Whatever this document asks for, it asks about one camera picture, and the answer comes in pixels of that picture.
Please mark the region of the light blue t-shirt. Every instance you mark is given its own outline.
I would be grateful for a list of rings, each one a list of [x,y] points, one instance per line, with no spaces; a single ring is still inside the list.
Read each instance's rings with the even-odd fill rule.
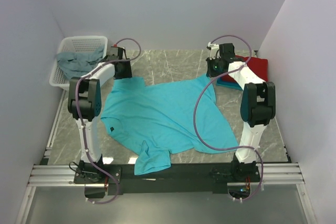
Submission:
[[[209,81],[202,75],[152,86],[141,77],[114,82],[101,120],[114,140],[137,154],[135,175],[169,168],[171,154],[217,154],[237,146]]]

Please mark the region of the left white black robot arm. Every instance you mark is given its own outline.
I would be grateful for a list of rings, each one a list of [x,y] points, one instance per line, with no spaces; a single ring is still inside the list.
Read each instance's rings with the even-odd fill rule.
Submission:
[[[75,171],[76,184],[99,183],[108,178],[97,130],[102,109],[101,86],[111,78],[131,76],[130,58],[125,48],[114,45],[93,70],[70,79],[68,111],[76,121],[81,144],[81,157]]]

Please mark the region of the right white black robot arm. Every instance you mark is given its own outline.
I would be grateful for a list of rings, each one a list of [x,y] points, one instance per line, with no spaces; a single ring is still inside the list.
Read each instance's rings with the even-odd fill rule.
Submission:
[[[273,82],[258,77],[249,67],[248,61],[235,55],[232,43],[209,42],[207,75],[218,77],[227,73],[241,87],[243,95],[240,116],[243,120],[239,148],[231,162],[230,175],[235,182],[259,177],[257,149],[264,130],[276,114],[276,89]]]

